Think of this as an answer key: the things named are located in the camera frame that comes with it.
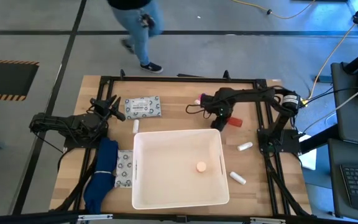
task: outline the gray floor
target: gray floor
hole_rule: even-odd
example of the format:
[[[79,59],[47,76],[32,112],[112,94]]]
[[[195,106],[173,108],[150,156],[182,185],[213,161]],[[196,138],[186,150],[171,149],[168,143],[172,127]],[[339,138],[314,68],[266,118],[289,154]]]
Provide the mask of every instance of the gray floor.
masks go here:
[[[319,2],[304,14],[290,20],[266,16],[253,7],[230,0],[158,0],[164,12],[166,30],[256,30],[256,31],[347,31],[352,25],[346,3]],[[306,1],[252,1],[272,8],[282,16],[303,9]],[[351,4],[358,10],[358,1]],[[0,0],[0,30],[71,30],[80,0]],[[88,0],[79,30],[123,30],[105,0]],[[72,114],[83,75],[149,75],[138,68],[138,61],[120,45],[119,35],[77,36],[68,61],[53,115]],[[307,97],[324,60],[341,37],[315,36],[229,36],[162,35],[150,41],[150,58],[164,66],[161,75],[178,73],[221,77],[229,70],[235,78],[281,79],[289,89]],[[0,101],[0,215],[11,212],[18,185],[28,161],[34,136],[28,130],[31,117],[44,111],[62,61],[68,36],[0,35],[1,60],[34,60],[40,69],[23,102]],[[358,36],[348,37],[332,62],[350,61],[358,56]],[[323,74],[329,74],[327,66]],[[318,84],[315,94],[330,87]],[[301,110],[297,118],[300,131],[317,117],[334,108],[332,96],[324,97]],[[314,135],[332,125],[324,121],[308,134]],[[47,140],[62,146],[63,139],[48,133]],[[57,174],[59,153],[44,145],[24,206],[24,213],[48,210]],[[332,218],[332,192],[308,186],[312,211]]]

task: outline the blue towel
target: blue towel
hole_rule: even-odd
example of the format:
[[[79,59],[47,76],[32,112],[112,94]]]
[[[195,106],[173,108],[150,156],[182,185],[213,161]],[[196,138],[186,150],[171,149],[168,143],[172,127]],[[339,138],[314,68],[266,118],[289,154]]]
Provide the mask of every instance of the blue towel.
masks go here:
[[[114,187],[113,170],[117,166],[118,143],[103,138],[99,145],[95,173],[85,188],[85,208],[90,214],[100,214],[106,194]]]

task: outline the white tray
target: white tray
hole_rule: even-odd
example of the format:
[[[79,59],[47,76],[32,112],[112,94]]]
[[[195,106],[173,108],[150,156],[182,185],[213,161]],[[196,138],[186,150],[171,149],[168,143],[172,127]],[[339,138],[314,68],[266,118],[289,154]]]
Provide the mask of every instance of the white tray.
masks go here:
[[[206,163],[203,173],[196,170]],[[138,133],[132,206],[177,208],[228,203],[221,135],[216,129]]]

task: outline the wooden table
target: wooden table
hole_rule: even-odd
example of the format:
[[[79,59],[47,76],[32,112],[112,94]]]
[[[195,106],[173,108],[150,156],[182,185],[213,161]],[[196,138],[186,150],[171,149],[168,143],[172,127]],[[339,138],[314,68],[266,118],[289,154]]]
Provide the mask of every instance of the wooden table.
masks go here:
[[[85,76],[74,114],[83,114],[90,106],[90,98],[98,93],[99,76]],[[268,85],[280,85],[279,80],[269,80]],[[215,119],[204,119],[202,113],[185,113],[186,105],[193,104],[201,93],[214,95],[220,87],[233,89],[251,89],[251,84],[242,83],[189,83],[189,82],[114,82],[113,95],[121,96],[120,111],[124,111],[124,99],[143,96],[160,96],[162,104],[161,118],[140,119],[139,132],[168,131],[181,129],[209,128]],[[105,213],[153,213],[153,214],[182,214],[182,215],[242,215],[242,216],[271,216],[269,188],[265,164],[259,152],[257,133],[259,127],[255,103],[237,103],[233,117],[243,120],[241,128],[226,125],[221,132],[224,160],[226,165],[230,201],[225,205],[190,208],[170,208],[158,210],[136,210],[131,204],[131,189],[112,189],[103,200],[102,212]],[[133,120],[124,122],[116,118],[109,120],[110,139],[119,143],[120,150],[132,150]],[[245,142],[253,142],[254,146],[239,152],[237,146]],[[73,190],[78,182],[85,149],[75,149],[67,154],[61,163],[50,208],[56,208]],[[305,181],[298,160],[291,154],[281,153],[281,161],[285,184],[295,200],[305,211],[311,213]],[[229,177],[234,171],[243,176],[247,183],[241,185]],[[275,188],[278,210],[283,213],[282,200],[278,187]]]

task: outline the sneaker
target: sneaker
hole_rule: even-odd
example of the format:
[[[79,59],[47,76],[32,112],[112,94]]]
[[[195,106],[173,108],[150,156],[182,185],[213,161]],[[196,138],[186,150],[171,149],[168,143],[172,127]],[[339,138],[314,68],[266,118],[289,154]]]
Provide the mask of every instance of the sneaker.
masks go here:
[[[150,62],[148,65],[140,65],[140,67],[152,73],[161,73],[164,70],[160,65],[156,65],[152,62]]]
[[[125,49],[127,49],[127,51],[128,51],[129,53],[135,54],[133,46],[130,45],[130,44],[128,44],[128,40],[127,40],[127,39],[121,39],[120,42],[121,42],[121,45],[122,45],[123,47],[125,47]]]

